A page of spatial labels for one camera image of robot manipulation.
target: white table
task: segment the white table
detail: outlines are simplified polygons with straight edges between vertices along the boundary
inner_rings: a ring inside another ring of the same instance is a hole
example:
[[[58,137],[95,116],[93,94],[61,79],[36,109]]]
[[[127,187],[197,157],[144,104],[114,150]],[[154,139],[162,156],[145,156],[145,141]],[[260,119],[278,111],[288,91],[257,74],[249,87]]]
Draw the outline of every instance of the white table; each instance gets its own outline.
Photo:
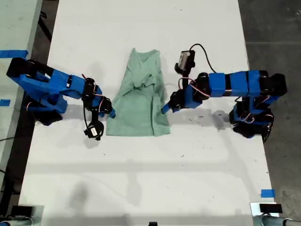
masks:
[[[216,70],[248,70],[237,0],[60,0],[48,65],[95,78],[113,99],[131,49],[155,48],[170,95],[180,52],[197,42]],[[195,50],[193,78],[210,72]],[[250,226],[249,203],[273,201],[260,197],[271,188],[261,137],[222,119],[234,98],[168,113],[170,135],[101,142],[83,134],[82,102],[68,103],[63,121],[35,128],[22,186],[20,204],[44,206],[44,226]]]
[[[30,58],[42,0],[0,0],[0,50],[26,49]],[[0,139],[13,137],[19,120],[23,89],[6,76],[11,59],[0,59]],[[0,142],[0,169],[5,170],[13,140]],[[4,174],[0,173],[0,186]]]

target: blue painter's tape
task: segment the blue painter's tape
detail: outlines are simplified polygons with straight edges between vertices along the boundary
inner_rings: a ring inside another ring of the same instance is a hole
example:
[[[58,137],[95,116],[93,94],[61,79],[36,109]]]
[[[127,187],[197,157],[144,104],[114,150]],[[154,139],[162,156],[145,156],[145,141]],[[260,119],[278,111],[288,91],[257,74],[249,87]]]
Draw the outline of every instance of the blue painter's tape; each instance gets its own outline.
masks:
[[[262,189],[261,190],[261,197],[262,198],[274,198],[275,197],[275,190],[274,189]]]
[[[1,99],[0,100],[0,106],[8,107],[10,105],[10,100]]]
[[[25,58],[28,54],[27,50],[0,50],[0,58]]]

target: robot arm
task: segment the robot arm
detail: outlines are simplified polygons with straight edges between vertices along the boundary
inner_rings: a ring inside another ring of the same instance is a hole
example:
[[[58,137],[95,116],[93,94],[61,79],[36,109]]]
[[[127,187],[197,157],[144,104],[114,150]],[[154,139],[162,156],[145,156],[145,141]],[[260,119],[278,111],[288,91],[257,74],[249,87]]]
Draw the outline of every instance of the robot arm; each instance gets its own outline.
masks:
[[[265,141],[274,121],[268,107],[287,92],[284,75],[269,77],[266,71],[254,70],[231,74],[200,73],[193,80],[188,76],[195,66],[194,56],[195,51],[191,48],[181,53],[180,61],[174,67],[183,76],[179,79],[180,89],[171,95],[162,113],[170,109],[176,112],[183,108],[196,108],[210,97],[242,97],[242,101],[237,101],[229,114],[234,131],[247,138],[261,134]]]
[[[100,140],[104,126],[98,116],[109,114],[115,117],[110,99],[102,95],[101,89],[91,78],[77,77],[53,69],[47,65],[25,58],[13,58],[7,76],[18,83],[26,92],[26,109],[37,121],[50,125],[62,119],[61,113],[67,109],[63,96],[82,99],[84,119],[89,138]],[[92,112],[92,121],[87,124],[85,109]]]

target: green cloth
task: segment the green cloth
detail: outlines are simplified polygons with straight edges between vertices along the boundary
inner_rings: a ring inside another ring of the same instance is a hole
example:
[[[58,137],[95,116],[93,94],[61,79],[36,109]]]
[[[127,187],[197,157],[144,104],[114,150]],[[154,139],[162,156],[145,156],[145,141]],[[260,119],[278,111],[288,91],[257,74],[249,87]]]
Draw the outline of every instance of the green cloth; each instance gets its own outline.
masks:
[[[160,136],[170,133],[168,120],[161,113],[164,105],[164,83],[160,52],[138,53],[132,50],[117,97],[116,111],[109,118],[107,135]]]

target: concrete floor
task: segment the concrete floor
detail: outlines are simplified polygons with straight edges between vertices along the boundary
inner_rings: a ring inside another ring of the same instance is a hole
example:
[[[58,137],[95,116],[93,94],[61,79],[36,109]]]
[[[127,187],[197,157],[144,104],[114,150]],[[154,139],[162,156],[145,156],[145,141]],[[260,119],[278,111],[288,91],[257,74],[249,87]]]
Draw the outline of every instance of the concrete floor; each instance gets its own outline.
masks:
[[[238,1],[250,69],[286,75],[288,93],[271,106],[276,120],[264,146],[272,187],[276,191],[276,201],[283,206],[283,216],[301,220],[301,106],[298,104],[301,93],[301,1]],[[57,6],[58,0],[44,0],[42,7],[48,16],[45,24],[51,32]],[[32,58],[47,63],[49,48],[49,41],[38,27]],[[14,161],[9,164],[16,167]]]

